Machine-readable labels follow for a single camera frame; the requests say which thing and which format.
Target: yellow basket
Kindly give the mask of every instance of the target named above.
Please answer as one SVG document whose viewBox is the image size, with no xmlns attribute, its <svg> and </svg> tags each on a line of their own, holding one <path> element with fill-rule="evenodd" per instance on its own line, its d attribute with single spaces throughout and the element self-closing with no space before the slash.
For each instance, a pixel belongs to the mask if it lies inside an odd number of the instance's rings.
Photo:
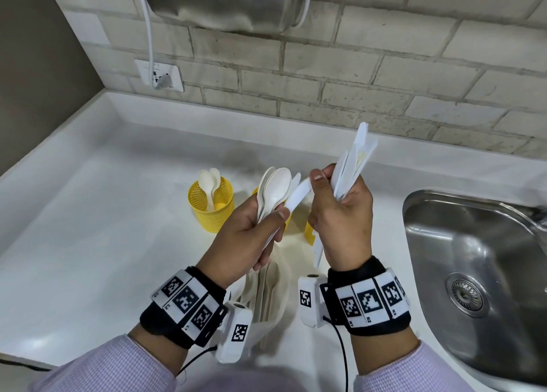
<svg viewBox="0 0 547 392">
<path fill-rule="evenodd" d="M 313 245 L 315 242 L 315 235 L 312 234 L 313 228 L 311 228 L 311 225 L 309 222 L 306 222 L 306 229 L 304 230 L 304 236 L 306 237 L 306 241 L 308 241 L 308 244 Z"/>
<path fill-rule="evenodd" d="M 188 190 L 188 202 L 203 229 L 217 233 L 234 211 L 234 189 L 229 181 L 221 178 L 221 185 L 213 196 L 215 210 L 207 212 L 207 196 L 197 182 L 194 182 Z"/>
<path fill-rule="evenodd" d="M 253 193 L 252 193 L 251 195 L 254 195 L 254 194 L 256 194 L 257 192 L 258 192 L 258 188 L 256 188 L 256 189 L 253 191 Z M 287 219 L 287 222 L 285 222 L 285 229 L 287 229 L 287 227 L 289 226 L 289 223 L 291 222 L 291 216 L 292 216 L 292 215 L 293 215 L 293 214 L 291 213 L 291 215 L 289 215 L 289 218 Z"/>
</svg>

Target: white cable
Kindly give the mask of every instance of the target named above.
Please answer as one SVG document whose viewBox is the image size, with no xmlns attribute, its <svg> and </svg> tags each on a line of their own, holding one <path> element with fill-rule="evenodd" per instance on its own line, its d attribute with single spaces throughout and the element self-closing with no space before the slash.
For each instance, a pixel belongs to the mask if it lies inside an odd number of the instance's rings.
<svg viewBox="0 0 547 392">
<path fill-rule="evenodd" d="M 142 11 L 144 14 L 144 21 L 146 22 L 146 35 L 148 37 L 148 82 L 150 87 L 154 90 L 161 90 L 164 84 L 169 85 L 170 77 L 161 76 L 158 79 L 158 84 L 154 85 L 154 47 L 152 45 L 152 24 L 150 23 L 150 12 L 148 11 L 148 2 L 146 0 L 140 0 Z"/>
<path fill-rule="evenodd" d="M 293 28 L 300 28 L 303 25 L 304 21 L 306 20 L 308 9 L 310 8 L 310 1 L 311 0 L 304 1 L 304 11 L 302 12 L 302 15 L 300 16 L 300 20 L 293 25 Z"/>
</svg>

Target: wall socket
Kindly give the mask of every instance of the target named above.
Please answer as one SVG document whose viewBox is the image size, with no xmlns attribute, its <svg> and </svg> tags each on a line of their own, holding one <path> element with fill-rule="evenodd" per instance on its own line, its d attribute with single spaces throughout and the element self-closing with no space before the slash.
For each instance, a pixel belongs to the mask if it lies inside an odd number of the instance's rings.
<svg viewBox="0 0 547 392">
<path fill-rule="evenodd" d="M 135 65 L 138 68 L 140 79 L 145 85 L 150 85 L 149 82 L 149 61 L 143 59 L 135 59 Z M 163 64 L 160 62 L 154 62 L 154 86 L 158 85 L 158 80 L 164 74 L 168 74 L 171 78 L 169 86 L 164 87 L 164 90 L 184 91 L 184 85 L 182 84 L 181 71 L 176 65 Z"/>
</svg>

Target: black wire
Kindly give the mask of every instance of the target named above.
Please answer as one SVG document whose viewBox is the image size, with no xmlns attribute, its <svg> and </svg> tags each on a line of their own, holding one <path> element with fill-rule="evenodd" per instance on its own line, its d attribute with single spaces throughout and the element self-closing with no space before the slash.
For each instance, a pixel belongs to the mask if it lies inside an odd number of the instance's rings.
<svg viewBox="0 0 547 392">
<path fill-rule="evenodd" d="M 51 371 L 51 369 L 40 368 L 38 366 L 28 365 L 26 363 L 14 362 L 14 361 L 11 361 L 11 360 L 4 360 L 4 359 L 0 359 L 0 364 L 9 365 L 9 366 L 21 366 L 23 368 L 27 368 L 27 369 L 30 369 L 30 370 L 33 370 L 33 371 L 36 371 L 36 372 L 49 372 L 49 371 Z"/>
<path fill-rule="evenodd" d="M 340 336 L 340 332 L 338 331 L 338 328 L 334 325 L 334 323 L 332 322 L 332 320 L 330 320 L 329 318 L 323 316 L 323 320 L 325 321 L 328 321 L 329 323 L 332 324 L 332 326 L 334 327 L 334 330 L 336 330 L 336 333 L 338 334 L 338 339 L 340 340 L 340 346 L 342 346 L 342 354 L 344 355 L 344 368 L 346 369 L 346 392 L 348 390 L 348 374 L 347 374 L 347 359 L 346 359 L 346 349 L 344 348 L 344 342 L 342 341 L 342 336 Z"/>
<path fill-rule="evenodd" d="M 195 361 L 197 358 L 203 356 L 204 354 L 206 354 L 207 352 L 214 352 L 215 350 L 218 349 L 218 346 L 215 345 L 215 346 L 212 346 L 212 347 L 209 347 L 208 349 L 205 349 L 204 351 L 202 351 L 200 354 L 198 354 L 194 359 L 192 359 L 191 361 L 189 361 L 186 365 L 184 365 L 181 369 L 181 371 L 179 373 L 177 373 L 177 376 L 179 376 L 183 371 L 186 370 L 186 368 L 188 366 L 190 366 L 192 364 L 193 361 Z"/>
</svg>

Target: tile wall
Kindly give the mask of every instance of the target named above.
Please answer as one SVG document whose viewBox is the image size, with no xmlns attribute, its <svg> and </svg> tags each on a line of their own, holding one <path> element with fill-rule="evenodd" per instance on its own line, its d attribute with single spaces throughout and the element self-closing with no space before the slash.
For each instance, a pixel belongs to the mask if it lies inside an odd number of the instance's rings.
<svg viewBox="0 0 547 392">
<path fill-rule="evenodd" d="M 153 15 L 184 93 L 138 78 L 136 1 L 57 0 L 111 90 L 547 159 L 547 0 L 314 0 L 282 36 Z"/>
</svg>

